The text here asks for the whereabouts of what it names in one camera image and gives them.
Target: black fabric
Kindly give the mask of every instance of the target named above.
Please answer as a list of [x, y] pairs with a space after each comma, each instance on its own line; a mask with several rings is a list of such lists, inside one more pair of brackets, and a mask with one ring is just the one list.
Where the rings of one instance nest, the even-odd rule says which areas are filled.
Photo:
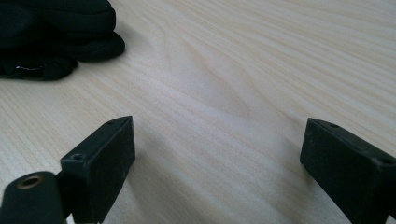
[[12, 2], [29, 7], [40, 19], [67, 37], [105, 36], [111, 34], [116, 26], [116, 12], [107, 0], [12, 0]]
[[0, 78], [55, 80], [123, 53], [107, 0], [0, 0]]
[[96, 39], [50, 38], [37, 43], [35, 47], [81, 62], [98, 62], [122, 54], [125, 43], [113, 32], [111, 35]]
[[76, 60], [24, 51], [1, 52], [0, 77], [26, 80], [56, 80], [69, 75]]
[[0, 2], [0, 49], [23, 46], [44, 35], [45, 26], [31, 9]]

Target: black rubber piece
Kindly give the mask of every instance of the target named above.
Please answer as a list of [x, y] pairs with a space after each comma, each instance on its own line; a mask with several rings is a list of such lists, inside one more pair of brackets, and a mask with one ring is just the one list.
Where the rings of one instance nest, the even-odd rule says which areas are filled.
[[102, 223], [134, 162], [132, 117], [113, 119], [61, 159], [64, 213], [76, 223]]
[[25, 175], [6, 187], [0, 224], [25, 223], [64, 224], [62, 200], [53, 173]]
[[96, 38], [113, 32], [116, 12], [107, 0], [12, 0], [31, 8], [70, 38]]
[[352, 223], [394, 216], [396, 159], [353, 133], [309, 119], [300, 162]]
[[0, 78], [57, 80], [69, 75], [77, 66], [74, 59], [27, 51], [0, 51]]
[[35, 47], [37, 50], [64, 55], [81, 62], [98, 62], [121, 55], [125, 50], [125, 43], [113, 32], [95, 39], [52, 37], [41, 41]]
[[45, 25], [33, 10], [12, 2], [0, 2], [0, 49], [33, 43], [45, 34]]

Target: wooden table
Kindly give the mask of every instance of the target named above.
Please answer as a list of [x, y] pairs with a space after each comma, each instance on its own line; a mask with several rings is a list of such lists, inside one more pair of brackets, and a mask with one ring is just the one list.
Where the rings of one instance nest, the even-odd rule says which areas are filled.
[[299, 163], [308, 118], [396, 156], [394, 0], [111, 4], [122, 56], [0, 80], [0, 190], [127, 115], [136, 161], [106, 223], [348, 223]]

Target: wood grain pattern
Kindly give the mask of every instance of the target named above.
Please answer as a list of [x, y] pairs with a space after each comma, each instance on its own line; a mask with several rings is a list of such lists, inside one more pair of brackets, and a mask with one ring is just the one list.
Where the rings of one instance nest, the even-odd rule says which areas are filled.
[[396, 156], [395, 1], [111, 4], [122, 56], [0, 81], [0, 189], [125, 115], [137, 158], [106, 223], [348, 223], [299, 163], [309, 117]]

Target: screw hole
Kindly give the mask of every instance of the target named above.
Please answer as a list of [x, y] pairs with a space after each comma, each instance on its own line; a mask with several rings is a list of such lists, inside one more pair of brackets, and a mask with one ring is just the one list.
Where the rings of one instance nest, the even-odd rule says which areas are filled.
[[31, 189], [37, 185], [39, 185], [43, 181], [44, 177], [41, 175], [33, 175], [26, 177], [22, 181], [20, 181], [17, 185], [18, 189]]
[[71, 156], [71, 158], [72, 158], [72, 160], [75, 160], [75, 161], [82, 161], [82, 159], [84, 159], [84, 156], [81, 154], [74, 154]]

